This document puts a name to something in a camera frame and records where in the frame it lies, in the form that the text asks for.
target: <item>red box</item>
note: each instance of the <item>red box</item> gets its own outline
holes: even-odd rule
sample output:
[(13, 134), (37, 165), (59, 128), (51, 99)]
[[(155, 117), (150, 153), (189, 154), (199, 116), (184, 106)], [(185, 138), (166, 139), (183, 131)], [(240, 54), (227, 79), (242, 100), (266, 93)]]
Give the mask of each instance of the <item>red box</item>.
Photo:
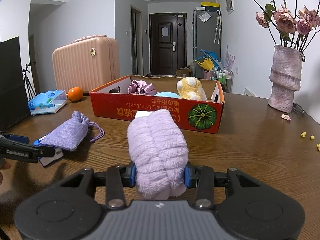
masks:
[(152, 83), (157, 92), (177, 91), (182, 78), (168, 76), (125, 76), (90, 91), (95, 116), (132, 121), (137, 111), (168, 109), (180, 129), (218, 133), (224, 108), (219, 81), (200, 80), (207, 101), (128, 94), (133, 80)]

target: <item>finger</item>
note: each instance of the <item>finger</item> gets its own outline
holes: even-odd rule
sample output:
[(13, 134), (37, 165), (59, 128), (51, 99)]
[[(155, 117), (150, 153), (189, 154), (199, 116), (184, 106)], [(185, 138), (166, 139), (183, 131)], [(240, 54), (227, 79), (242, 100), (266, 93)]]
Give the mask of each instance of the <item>finger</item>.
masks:
[(1, 170), (7, 170), (11, 168), (11, 163), (9, 162), (5, 162), (5, 164), (3, 165), (3, 167), (1, 168)]

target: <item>yellow plush toy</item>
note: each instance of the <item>yellow plush toy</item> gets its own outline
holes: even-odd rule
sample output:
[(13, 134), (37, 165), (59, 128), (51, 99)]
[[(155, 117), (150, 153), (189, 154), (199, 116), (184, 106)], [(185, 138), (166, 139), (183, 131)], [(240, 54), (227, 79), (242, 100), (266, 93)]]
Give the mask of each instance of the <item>yellow plush toy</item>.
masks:
[(207, 101), (201, 82), (195, 77), (186, 77), (178, 81), (177, 90), (180, 98)]

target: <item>pink suitcase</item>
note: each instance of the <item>pink suitcase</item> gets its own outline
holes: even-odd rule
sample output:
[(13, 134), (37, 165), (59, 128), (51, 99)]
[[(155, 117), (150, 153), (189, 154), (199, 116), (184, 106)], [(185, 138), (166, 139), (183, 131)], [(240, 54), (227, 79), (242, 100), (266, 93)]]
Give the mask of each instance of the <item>pink suitcase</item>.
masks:
[(84, 37), (56, 49), (52, 63), (57, 89), (67, 93), (72, 87), (88, 93), (120, 78), (118, 43), (106, 35)]

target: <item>tripod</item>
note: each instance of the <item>tripod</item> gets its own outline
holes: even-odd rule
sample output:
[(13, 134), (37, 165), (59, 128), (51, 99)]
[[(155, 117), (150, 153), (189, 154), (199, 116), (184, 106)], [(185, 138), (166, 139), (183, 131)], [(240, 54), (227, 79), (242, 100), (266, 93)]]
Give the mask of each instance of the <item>tripod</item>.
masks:
[(26, 84), (26, 87), (27, 87), (27, 91), (28, 91), (28, 95), (29, 95), (29, 101), (33, 98), (33, 95), (32, 93), (36, 96), (36, 93), (35, 91), (33, 90), (33, 87), (30, 83), (30, 80), (27, 76), (27, 72), (30, 73), (30, 71), (28, 70), (28, 67), (29, 66), (32, 66), (34, 63), (29, 63), (29, 64), (26, 64), (26, 68), (22, 70), (22, 73), (23, 73), (23, 82)]

